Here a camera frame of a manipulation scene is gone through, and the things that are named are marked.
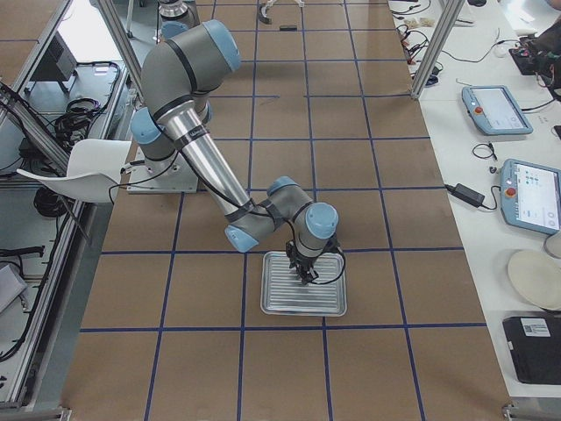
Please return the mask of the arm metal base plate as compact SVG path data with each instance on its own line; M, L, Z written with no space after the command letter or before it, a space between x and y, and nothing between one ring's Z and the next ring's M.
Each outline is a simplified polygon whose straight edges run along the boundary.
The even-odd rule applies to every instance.
M135 159L143 163L131 170L127 190L131 194L195 193L199 179L173 143L157 137L150 143L136 139Z

